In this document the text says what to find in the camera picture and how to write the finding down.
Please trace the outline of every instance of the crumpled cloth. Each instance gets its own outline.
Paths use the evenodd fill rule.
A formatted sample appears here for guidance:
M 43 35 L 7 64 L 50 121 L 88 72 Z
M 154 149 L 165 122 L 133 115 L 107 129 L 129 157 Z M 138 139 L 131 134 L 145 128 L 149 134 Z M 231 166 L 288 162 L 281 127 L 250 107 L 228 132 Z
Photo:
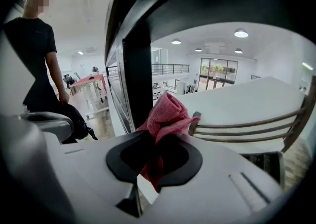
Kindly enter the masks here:
M 168 134 L 187 134 L 190 124 L 195 121 L 199 121 L 199 118 L 190 118 L 185 106 L 171 94 L 165 92 L 154 105 L 145 123 L 137 131 L 148 130 L 157 144 Z M 143 168 L 141 175 L 150 181 L 158 192 L 157 184 L 163 176 L 161 156 L 154 154 Z

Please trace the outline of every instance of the ceiling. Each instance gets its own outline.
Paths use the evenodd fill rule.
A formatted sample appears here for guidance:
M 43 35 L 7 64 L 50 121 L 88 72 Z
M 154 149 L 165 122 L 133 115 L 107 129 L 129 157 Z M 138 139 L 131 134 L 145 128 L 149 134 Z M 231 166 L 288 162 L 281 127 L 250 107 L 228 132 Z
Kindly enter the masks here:
M 234 35 L 237 28 L 246 29 L 249 36 L 238 38 Z M 256 23 L 230 22 L 195 27 L 184 30 L 152 43 L 152 47 L 178 50 L 185 54 L 220 54 L 244 58 L 256 58 L 277 40 L 283 39 L 290 31 Z M 174 45 L 172 40 L 178 38 L 181 44 Z M 202 52 L 195 52 L 199 47 Z M 242 54 L 236 54 L 235 49 L 242 49 Z
M 53 27 L 58 56 L 104 54 L 110 0 L 52 0 L 40 18 Z

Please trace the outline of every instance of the chair backrest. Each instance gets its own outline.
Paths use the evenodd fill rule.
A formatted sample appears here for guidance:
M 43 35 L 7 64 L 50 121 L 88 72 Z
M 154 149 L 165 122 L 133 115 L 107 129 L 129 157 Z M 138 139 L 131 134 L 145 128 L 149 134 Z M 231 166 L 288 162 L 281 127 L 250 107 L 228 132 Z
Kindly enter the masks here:
M 299 109 L 286 114 L 255 122 L 212 125 L 192 123 L 189 135 L 218 143 L 255 143 L 282 139 L 282 152 L 287 151 L 298 138 L 309 120 L 316 102 L 316 76 L 313 76 L 309 94 Z M 194 116 L 203 117 L 199 112 Z

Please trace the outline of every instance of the floor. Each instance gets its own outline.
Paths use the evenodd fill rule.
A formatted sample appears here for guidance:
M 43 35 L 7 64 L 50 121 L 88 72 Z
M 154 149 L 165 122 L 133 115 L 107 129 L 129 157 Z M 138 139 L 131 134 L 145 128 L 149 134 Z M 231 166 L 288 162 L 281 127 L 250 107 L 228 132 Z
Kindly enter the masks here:
M 84 92 L 79 91 L 74 96 L 70 96 L 69 104 L 73 105 L 81 113 L 82 117 L 87 122 L 87 126 L 91 127 L 94 130 L 94 134 L 98 139 L 109 139 L 115 137 L 114 129 L 112 126 L 111 116 L 109 111 L 103 111 L 97 113 L 96 115 L 89 116 L 89 119 L 85 116 L 87 113 L 92 112 L 92 105 L 87 102 Z M 101 100 L 96 102 L 96 107 L 98 109 L 108 106 L 108 101 L 106 98 L 103 98 L 103 103 Z M 88 135 L 82 140 L 92 140 L 92 137 Z
M 285 191 L 298 185 L 304 178 L 311 157 L 304 141 L 298 138 L 295 143 L 283 154 L 285 166 Z

